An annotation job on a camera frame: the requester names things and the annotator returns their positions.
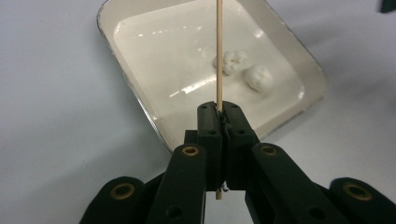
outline white lump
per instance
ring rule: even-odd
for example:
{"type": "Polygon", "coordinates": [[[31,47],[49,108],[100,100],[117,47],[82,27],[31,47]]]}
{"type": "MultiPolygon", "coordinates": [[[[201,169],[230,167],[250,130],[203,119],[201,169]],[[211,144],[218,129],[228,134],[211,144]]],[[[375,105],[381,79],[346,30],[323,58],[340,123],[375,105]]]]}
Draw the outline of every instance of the white lump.
{"type": "MultiPolygon", "coordinates": [[[[223,73],[225,75],[232,75],[241,69],[241,66],[247,60],[248,56],[244,51],[227,51],[223,53],[223,73]]],[[[214,64],[218,67],[218,60],[215,58],[214,64]]]]}
{"type": "Polygon", "coordinates": [[[273,88],[271,74],[263,65],[254,65],[245,73],[245,81],[254,90],[269,94],[273,88]]]}

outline dark object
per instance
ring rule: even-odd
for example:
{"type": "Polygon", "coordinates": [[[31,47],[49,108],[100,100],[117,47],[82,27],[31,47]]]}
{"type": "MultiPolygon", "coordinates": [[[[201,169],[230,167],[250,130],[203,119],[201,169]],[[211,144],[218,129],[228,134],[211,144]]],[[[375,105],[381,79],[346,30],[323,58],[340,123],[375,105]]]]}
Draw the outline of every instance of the dark object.
{"type": "Polygon", "coordinates": [[[186,131],[168,168],[147,184],[108,182],[81,224],[204,223],[205,192],[245,190],[254,223],[396,223],[396,205],[370,185],[340,178],[313,183],[280,147],[260,143],[238,105],[198,107],[198,130],[186,131]]]}
{"type": "Polygon", "coordinates": [[[396,10],[396,0],[382,0],[380,12],[388,13],[396,10]]]}

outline white surface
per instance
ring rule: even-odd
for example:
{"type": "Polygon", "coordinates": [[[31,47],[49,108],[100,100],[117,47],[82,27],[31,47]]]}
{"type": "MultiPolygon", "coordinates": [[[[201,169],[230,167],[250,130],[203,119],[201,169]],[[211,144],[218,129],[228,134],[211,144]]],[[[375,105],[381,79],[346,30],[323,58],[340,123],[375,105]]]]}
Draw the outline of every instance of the white surface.
{"type": "MultiPolygon", "coordinates": [[[[216,1],[111,0],[99,27],[131,89],[170,150],[194,130],[198,105],[216,98],[216,1]]],[[[322,70],[262,0],[223,3],[223,49],[248,55],[239,76],[223,78],[223,99],[242,108],[263,138],[317,102],[322,70]],[[260,94],[242,77],[255,63],[272,74],[273,94],[260,94]]]]}
{"type": "MultiPolygon", "coordinates": [[[[325,187],[372,184],[396,202],[396,13],[376,2],[272,0],[321,63],[325,99],[270,135],[325,187]]],[[[78,223],[110,179],[147,181],[170,155],[96,27],[101,0],[0,1],[1,223],[78,223]]],[[[249,223],[242,193],[206,223],[249,223]]]]}

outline enamel tray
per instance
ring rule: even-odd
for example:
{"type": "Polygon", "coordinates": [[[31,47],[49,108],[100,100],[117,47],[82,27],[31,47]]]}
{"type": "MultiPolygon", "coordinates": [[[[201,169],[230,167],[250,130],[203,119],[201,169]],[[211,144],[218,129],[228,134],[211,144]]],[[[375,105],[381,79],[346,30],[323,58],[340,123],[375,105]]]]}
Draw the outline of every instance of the enamel tray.
{"type": "MultiPolygon", "coordinates": [[[[109,0],[98,24],[158,135],[170,150],[183,144],[197,106],[216,100],[216,1],[109,0]]],[[[223,1],[223,49],[247,54],[237,74],[223,77],[223,100],[242,107],[260,138],[325,91],[318,63],[262,0],[223,1]],[[254,64],[271,74],[271,94],[244,81],[254,64]]]]}

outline thin wooden rod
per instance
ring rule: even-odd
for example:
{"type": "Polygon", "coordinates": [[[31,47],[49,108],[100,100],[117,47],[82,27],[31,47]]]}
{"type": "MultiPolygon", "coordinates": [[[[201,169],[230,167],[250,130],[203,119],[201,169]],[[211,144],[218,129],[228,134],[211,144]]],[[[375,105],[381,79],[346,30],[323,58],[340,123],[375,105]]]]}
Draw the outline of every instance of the thin wooden rod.
{"type": "Polygon", "coordinates": [[[217,0],[217,108],[222,111],[222,0],[217,0]]]}

